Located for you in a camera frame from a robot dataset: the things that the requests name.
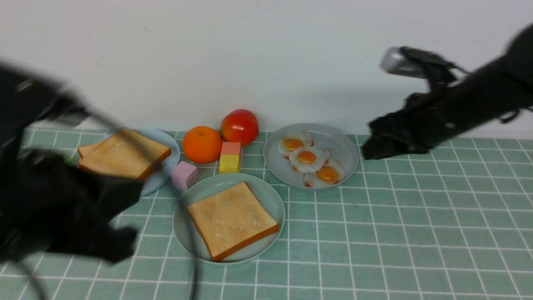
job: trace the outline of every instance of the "egg white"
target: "egg white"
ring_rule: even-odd
[[[304,177],[303,177],[303,181],[305,183],[305,186],[307,187],[327,187],[327,186],[332,186],[334,184],[337,184],[339,182],[341,182],[344,177],[346,176],[345,172],[344,172],[344,169],[342,168],[341,164],[334,160],[334,159],[329,159],[328,162],[326,164],[324,164],[324,167],[330,167],[330,168],[333,168],[335,170],[335,172],[337,172],[337,181],[335,182],[328,182],[328,181],[324,181],[322,179],[320,179],[317,175],[316,172],[309,172],[309,173],[305,173]]]
[[[287,147],[285,147],[285,141],[289,139],[297,139],[302,142],[303,147],[311,147],[313,146],[313,138],[307,131],[301,131],[294,133],[292,135],[286,135],[282,137],[282,139],[279,141],[278,144],[278,152],[283,155],[286,159],[289,159],[289,156],[292,151],[289,151]]]
[[[298,160],[298,155],[304,151],[311,152],[315,155],[316,160],[312,163],[303,163]],[[289,156],[289,162],[293,169],[300,173],[314,173],[328,161],[329,150],[319,147],[300,147],[293,151]]]

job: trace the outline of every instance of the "red tomato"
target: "red tomato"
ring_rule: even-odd
[[[222,120],[220,132],[225,141],[240,142],[242,147],[246,147],[259,134],[259,124],[250,111],[238,109]]]

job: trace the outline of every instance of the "bread slice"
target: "bread slice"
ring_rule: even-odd
[[[193,203],[188,210],[214,262],[278,232],[278,223],[246,182]]]
[[[157,162],[162,162],[172,153],[170,147],[148,139],[133,130],[122,128],[122,131],[142,143],[150,151],[152,157],[156,157]],[[153,172],[153,163],[153,161],[147,161],[135,148],[115,133],[85,155],[79,161],[78,166],[86,171],[105,175],[146,179]]]
[[[103,143],[103,141],[99,141],[94,144],[89,144],[85,146],[79,146],[78,147],[78,154],[80,158],[83,158],[84,156],[89,155],[89,153],[93,152],[93,150],[96,149],[96,147],[100,146],[100,144]]]

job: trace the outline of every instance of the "plate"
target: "plate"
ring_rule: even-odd
[[[330,157],[339,161],[345,177],[339,183],[327,187],[307,187],[303,174],[295,171],[289,161],[278,152],[279,141],[286,135],[307,131],[313,138],[313,146],[329,148]],[[279,180],[286,184],[310,190],[321,190],[338,186],[346,181],[357,168],[359,151],[354,143],[339,129],[317,123],[299,123],[289,125],[271,135],[264,146],[263,156],[266,166]]]
[[[208,177],[197,182],[190,189],[188,189],[180,201],[184,201],[185,205],[189,206],[243,181],[248,184],[255,197],[259,200],[268,214],[274,220],[276,220],[276,222],[278,222],[278,232],[258,240],[255,243],[228,256],[223,261],[216,263],[211,260],[207,246],[196,229],[196,226],[194,226],[193,233],[198,249],[197,257],[201,260],[212,264],[236,264],[251,260],[267,251],[277,240],[279,234],[283,230],[283,226],[285,224],[285,207],[280,195],[271,185],[252,175],[242,173],[227,173]],[[189,254],[192,255],[191,241],[186,230],[187,223],[182,217],[182,212],[180,211],[179,206],[174,211],[173,224],[174,234],[176,235],[178,242]]]
[[[141,192],[141,197],[146,196],[157,189],[159,189],[167,180],[168,176],[165,174],[170,174],[174,168],[176,168],[177,163],[180,161],[180,147],[178,146],[176,140],[169,136],[168,134],[155,130],[155,129],[135,129],[138,133],[140,133],[142,136],[149,138],[153,141],[156,141],[160,144],[166,145],[171,148],[172,153],[169,157],[167,157],[163,161],[163,168],[166,169],[168,172],[157,172],[152,174],[150,177],[147,178],[146,183],[144,184],[144,187]],[[111,135],[105,135],[102,139],[100,139],[98,142],[104,141],[108,139]]]

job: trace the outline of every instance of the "fake fried egg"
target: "fake fried egg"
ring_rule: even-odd
[[[292,151],[289,162],[300,173],[314,173],[328,161],[329,150],[319,147],[299,147]]]
[[[306,173],[303,181],[307,187],[327,187],[341,182],[344,176],[341,164],[334,159],[329,159],[320,170]]]
[[[313,146],[313,139],[309,132],[302,131],[293,135],[284,136],[278,144],[278,152],[283,154],[283,157],[289,159],[290,154],[300,147]]]

